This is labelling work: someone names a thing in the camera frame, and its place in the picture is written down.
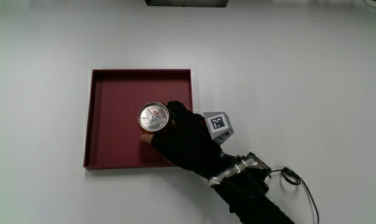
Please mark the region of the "person's right hand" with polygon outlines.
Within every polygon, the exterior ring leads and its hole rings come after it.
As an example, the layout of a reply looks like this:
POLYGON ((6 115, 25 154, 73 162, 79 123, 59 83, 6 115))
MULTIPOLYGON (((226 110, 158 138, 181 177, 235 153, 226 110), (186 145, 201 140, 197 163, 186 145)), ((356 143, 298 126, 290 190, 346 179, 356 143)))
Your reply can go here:
POLYGON ((175 128, 171 133, 142 134, 139 138, 155 147, 175 165, 209 179, 236 161, 212 140, 202 115, 189 111, 181 102, 170 101, 175 128))

